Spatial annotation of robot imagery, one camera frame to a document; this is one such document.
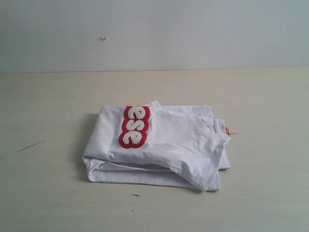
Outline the white t-shirt red lettering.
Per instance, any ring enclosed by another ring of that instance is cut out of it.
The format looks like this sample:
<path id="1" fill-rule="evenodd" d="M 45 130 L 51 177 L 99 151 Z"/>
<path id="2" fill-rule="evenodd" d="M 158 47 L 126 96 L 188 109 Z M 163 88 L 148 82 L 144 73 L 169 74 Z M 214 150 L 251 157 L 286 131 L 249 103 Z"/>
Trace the white t-shirt red lettering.
<path id="1" fill-rule="evenodd" d="M 208 106 L 102 106 L 82 156 L 91 182 L 220 189 L 225 122 Z"/>

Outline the orange neck tag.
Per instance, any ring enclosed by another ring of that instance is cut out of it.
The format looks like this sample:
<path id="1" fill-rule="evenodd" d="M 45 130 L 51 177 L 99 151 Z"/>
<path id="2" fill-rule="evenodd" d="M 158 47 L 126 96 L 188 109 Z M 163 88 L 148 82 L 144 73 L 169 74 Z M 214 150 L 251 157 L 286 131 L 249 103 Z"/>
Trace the orange neck tag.
<path id="1" fill-rule="evenodd" d="M 227 135 L 239 134 L 239 132 L 232 131 L 229 127 L 225 127 L 225 132 L 226 132 Z"/>

